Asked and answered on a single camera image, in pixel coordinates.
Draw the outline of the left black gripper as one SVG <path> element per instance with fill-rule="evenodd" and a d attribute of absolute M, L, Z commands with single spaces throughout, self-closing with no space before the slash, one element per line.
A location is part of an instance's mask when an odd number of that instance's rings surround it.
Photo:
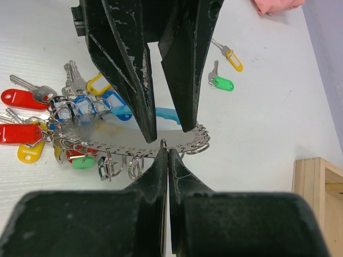
<path fill-rule="evenodd" d="M 195 128 L 203 69 L 223 5 L 202 1 L 79 1 L 71 8 L 95 67 L 131 108 L 146 140 L 157 139 L 150 52 L 162 68 L 184 132 Z"/>

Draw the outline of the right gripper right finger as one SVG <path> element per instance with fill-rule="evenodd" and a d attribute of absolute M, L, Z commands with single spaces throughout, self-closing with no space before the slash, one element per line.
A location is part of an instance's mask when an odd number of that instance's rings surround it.
<path fill-rule="evenodd" d="M 316 218 L 293 193 L 216 192 L 168 153 L 176 256 L 329 256 Z"/>

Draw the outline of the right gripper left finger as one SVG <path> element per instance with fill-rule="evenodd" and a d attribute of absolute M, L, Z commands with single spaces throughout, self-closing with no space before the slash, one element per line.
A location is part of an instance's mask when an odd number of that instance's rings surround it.
<path fill-rule="evenodd" d="M 15 206 L 1 256 L 165 256 L 166 149 L 120 191 L 35 191 Z"/>

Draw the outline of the key with green tag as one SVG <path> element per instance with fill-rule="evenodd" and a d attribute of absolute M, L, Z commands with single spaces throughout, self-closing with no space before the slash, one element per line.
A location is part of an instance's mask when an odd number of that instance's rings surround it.
<path fill-rule="evenodd" d="M 220 77 L 218 75 L 218 66 L 219 61 L 214 61 L 214 68 L 213 70 L 208 74 L 208 82 L 211 86 L 225 90 L 228 92 L 232 92 L 234 90 L 234 84 L 231 80 L 228 80 L 226 78 Z"/>

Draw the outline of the metal key organizer with keys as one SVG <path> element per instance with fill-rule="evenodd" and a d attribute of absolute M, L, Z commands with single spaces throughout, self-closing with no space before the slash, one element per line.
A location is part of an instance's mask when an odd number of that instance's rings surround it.
<path fill-rule="evenodd" d="M 210 136 L 202 124 L 183 132 L 176 111 L 162 107 L 155 110 L 158 138 L 147 143 L 130 108 L 103 75 L 86 81 L 74 61 L 64 69 L 66 83 L 60 94 L 9 76 L 16 87 L 1 93 L 6 105 L 1 143 L 17 145 L 19 161 L 35 163 L 50 143 L 58 163 L 69 162 L 79 170 L 97 167 L 103 181 L 123 171 L 135 180 L 143 173 L 145 160 L 155 158 L 161 148 L 176 149 L 180 156 L 209 148 Z"/>

